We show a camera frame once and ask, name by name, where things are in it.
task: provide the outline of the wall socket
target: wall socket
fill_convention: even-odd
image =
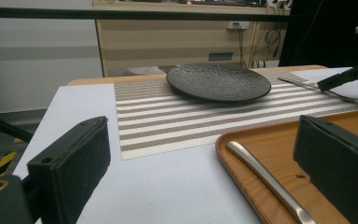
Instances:
[[[249,29],[249,21],[229,21],[227,24],[227,28],[237,30],[238,26],[236,25],[236,23],[240,25],[242,30]]]

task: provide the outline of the yellow and black hazard tape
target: yellow and black hazard tape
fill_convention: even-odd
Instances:
[[[21,142],[20,139],[15,138],[15,143]],[[11,151],[5,154],[5,156],[0,161],[0,176],[5,174],[7,167],[10,165],[11,161],[16,157],[17,151]]]

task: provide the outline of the white wall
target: white wall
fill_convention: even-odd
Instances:
[[[0,7],[92,9],[92,1],[0,0]],[[47,108],[70,80],[102,76],[94,21],[0,19],[0,113]]]

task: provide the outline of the round dark plate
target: round dark plate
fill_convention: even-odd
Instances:
[[[254,100],[271,90],[257,72],[223,63],[184,64],[168,72],[167,80],[179,91],[222,102]]]

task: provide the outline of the brown tray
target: brown tray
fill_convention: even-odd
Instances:
[[[358,111],[322,119],[358,135]],[[296,220],[255,173],[226,149],[228,141],[235,140],[246,146],[317,223],[349,223],[293,160],[297,124],[288,122],[223,134],[216,141],[218,157],[264,223],[296,223]]]

